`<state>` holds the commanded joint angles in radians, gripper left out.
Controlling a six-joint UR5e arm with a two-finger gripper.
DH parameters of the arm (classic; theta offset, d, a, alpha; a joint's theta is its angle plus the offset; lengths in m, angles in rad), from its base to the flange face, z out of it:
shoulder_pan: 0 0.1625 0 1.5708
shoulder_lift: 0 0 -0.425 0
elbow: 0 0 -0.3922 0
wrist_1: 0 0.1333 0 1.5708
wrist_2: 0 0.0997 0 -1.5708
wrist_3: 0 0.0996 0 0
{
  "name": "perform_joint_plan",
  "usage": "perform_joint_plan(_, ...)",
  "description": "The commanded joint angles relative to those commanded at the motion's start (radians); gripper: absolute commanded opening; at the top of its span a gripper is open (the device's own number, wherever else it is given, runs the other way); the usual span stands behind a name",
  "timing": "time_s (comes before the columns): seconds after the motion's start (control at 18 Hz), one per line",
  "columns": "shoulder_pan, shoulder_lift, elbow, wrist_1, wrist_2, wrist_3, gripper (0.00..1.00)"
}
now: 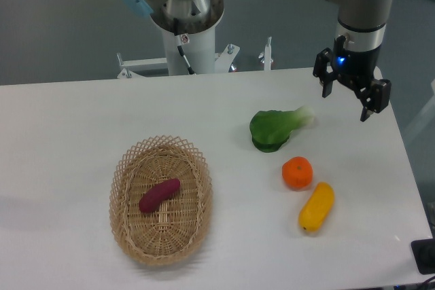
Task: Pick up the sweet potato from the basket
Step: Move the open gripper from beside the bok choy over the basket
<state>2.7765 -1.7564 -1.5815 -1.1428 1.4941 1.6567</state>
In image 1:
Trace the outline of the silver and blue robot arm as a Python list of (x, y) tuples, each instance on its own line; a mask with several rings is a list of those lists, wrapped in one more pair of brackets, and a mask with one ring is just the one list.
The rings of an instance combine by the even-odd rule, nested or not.
[[(151, 18), (161, 30), (168, 71), (194, 75), (227, 71), (227, 53), (215, 55), (215, 27), (224, 14), (223, 0), (122, 0), (132, 12)], [(362, 104), (361, 119), (389, 104), (391, 82), (374, 71), (393, 0), (326, 0), (339, 7), (333, 48), (315, 59), (313, 74), (323, 96), (334, 82), (352, 90)]]

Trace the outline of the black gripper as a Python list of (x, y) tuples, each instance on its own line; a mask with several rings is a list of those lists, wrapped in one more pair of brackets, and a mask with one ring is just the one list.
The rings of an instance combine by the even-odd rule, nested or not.
[[(373, 113), (380, 113), (389, 105), (392, 83), (388, 79), (374, 79), (380, 46), (367, 52), (352, 52), (345, 49), (345, 41), (345, 36), (336, 38), (333, 55), (330, 48), (317, 54), (313, 76), (319, 79), (323, 98), (332, 92), (334, 73), (339, 83), (360, 92), (363, 106), (360, 121), (365, 122)], [(333, 72), (328, 72), (331, 60)]]

